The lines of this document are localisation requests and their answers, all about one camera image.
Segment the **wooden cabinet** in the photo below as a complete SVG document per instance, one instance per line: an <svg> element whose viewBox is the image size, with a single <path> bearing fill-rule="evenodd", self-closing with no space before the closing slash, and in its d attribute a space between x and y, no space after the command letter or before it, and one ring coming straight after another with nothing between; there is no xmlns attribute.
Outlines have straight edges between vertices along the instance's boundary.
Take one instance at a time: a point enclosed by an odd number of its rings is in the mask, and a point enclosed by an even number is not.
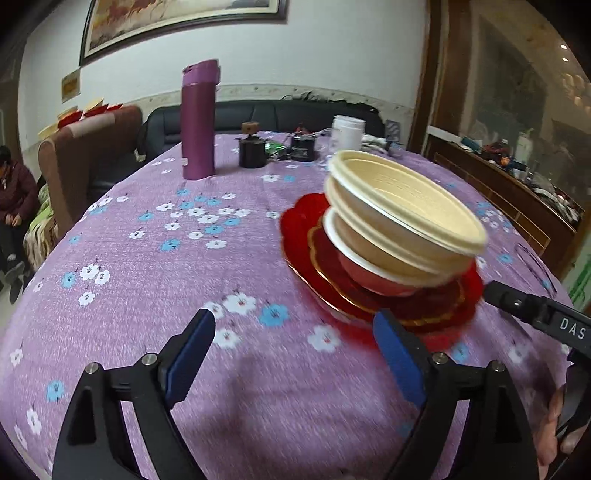
<svg viewBox="0 0 591 480"><path fill-rule="evenodd" d="M550 271L561 276L576 231L529 188L455 144L429 135L426 157L454 172L501 210Z"/></svg>

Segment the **white wall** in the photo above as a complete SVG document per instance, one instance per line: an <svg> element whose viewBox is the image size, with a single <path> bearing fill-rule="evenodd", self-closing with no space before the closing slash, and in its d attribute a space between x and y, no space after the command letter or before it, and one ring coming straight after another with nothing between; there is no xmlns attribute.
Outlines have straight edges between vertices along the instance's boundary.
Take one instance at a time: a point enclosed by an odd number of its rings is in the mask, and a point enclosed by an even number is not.
<svg viewBox="0 0 591 480"><path fill-rule="evenodd" d="M82 68L81 95L62 105L61 78L78 67L89 5L65 0L27 41L18 98L23 150L69 106L179 90L182 69L209 58L220 59L222 84L309 85L415 105L426 0L291 0L287 24L213 25L163 35Z"/></svg>

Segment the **red saucer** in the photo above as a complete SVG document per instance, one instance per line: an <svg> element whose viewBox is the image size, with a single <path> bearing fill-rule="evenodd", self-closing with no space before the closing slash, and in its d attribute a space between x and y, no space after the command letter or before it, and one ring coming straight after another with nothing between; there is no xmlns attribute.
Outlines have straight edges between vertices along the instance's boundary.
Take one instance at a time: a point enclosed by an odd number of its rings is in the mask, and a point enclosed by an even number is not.
<svg viewBox="0 0 591 480"><path fill-rule="evenodd" d="M303 196L281 218L285 259L307 285L322 318L350 339L374 345L371 321L377 310L387 308L408 330L418 334L429 350L452 346L474 316L482 296L484 287L476 265L448 285L426 288L411 297L374 294L354 282L340 266L337 249L319 226L328 207L324 194L313 193Z"/></svg>

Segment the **table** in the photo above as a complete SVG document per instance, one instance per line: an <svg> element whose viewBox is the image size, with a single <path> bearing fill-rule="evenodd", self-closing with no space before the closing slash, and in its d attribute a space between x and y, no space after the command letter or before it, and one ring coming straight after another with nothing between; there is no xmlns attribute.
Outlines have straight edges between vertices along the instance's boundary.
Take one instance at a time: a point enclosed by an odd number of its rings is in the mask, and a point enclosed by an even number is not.
<svg viewBox="0 0 591 480"><path fill-rule="evenodd" d="M317 146L315 163L244 170L235 135L218 135L217 175L186 182L178 145L90 207L31 281L0 345L0 421L38 466L51 471L86 364L120 367L158 352L204 306L216 316L216 337L173 417L209 479L383 477L418 412L376 350L323 322L281 256L281 212L322 191L326 142ZM485 281L545 293L513 253L521 236L474 188L418 155L400 163L482 218L491 236L478 258ZM471 365L505 362L533 425L567 366L559 343L486 304L448 353ZM131 406L124 412L130 422ZM144 476L156 478L137 423L128 428Z"/></svg>

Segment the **framed painting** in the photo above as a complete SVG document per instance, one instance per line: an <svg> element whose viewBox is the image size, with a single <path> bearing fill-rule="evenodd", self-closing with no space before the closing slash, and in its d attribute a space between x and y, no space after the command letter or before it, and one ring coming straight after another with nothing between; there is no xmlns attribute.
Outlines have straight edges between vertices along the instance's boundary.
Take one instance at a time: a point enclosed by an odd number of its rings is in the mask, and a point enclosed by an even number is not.
<svg viewBox="0 0 591 480"><path fill-rule="evenodd" d="M214 22L285 20L288 0L92 0L80 65L114 50Z"/></svg>

